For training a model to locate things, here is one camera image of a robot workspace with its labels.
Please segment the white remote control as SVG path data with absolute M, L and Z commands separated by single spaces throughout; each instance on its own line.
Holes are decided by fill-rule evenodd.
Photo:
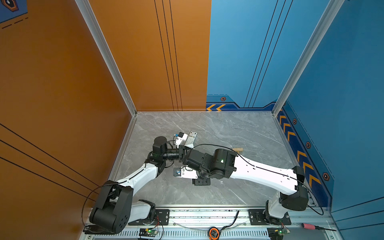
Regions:
M 194 147 L 194 143 L 195 143 L 196 137 L 197 137 L 197 133 L 196 132 L 190 132 L 189 135 L 188 135 L 188 138 L 187 138 L 187 140 L 185 142 L 185 146 L 192 149 Z

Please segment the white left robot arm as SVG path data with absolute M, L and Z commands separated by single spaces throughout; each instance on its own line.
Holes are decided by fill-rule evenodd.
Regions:
M 128 223 L 135 221 L 142 221 L 146 225 L 153 223 L 156 204 L 147 200 L 135 203 L 133 197 L 163 172 L 167 161 L 182 161 L 190 149 L 181 144 L 168 148 L 170 144 L 163 136 L 155 138 L 153 150 L 138 170 L 116 182 L 105 182 L 100 187 L 100 195 L 90 213 L 90 223 L 102 228 L 102 232 L 114 234 L 120 233 Z

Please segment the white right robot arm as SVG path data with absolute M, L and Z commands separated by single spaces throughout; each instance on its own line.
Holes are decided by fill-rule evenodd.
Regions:
M 229 149 L 217 149 L 212 155 L 195 149 L 186 150 L 180 160 L 191 169 L 195 182 L 208 179 L 240 179 L 276 190 L 266 202 L 265 219 L 276 224 L 287 211 L 301 212 L 307 208 L 309 194 L 305 187 L 305 171 L 299 166 L 291 169 L 272 167 L 251 161 Z

